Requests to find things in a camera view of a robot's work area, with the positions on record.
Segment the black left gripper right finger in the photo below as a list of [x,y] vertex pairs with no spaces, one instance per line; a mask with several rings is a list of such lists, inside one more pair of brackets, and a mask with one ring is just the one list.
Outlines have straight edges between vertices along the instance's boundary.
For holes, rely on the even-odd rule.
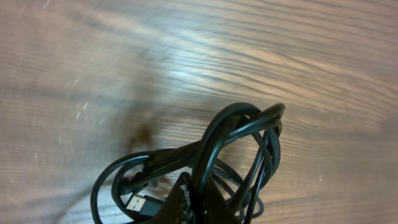
[[194,194],[195,224],[238,224],[238,219],[228,208],[224,197],[213,180],[204,187],[203,193]]

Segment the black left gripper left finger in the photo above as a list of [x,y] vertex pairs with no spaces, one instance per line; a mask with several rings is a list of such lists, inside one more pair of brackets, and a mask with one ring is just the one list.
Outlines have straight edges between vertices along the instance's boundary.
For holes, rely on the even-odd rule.
[[193,222],[191,177],[182,172],[168,194],[163,206],[148,224],[191,224]]

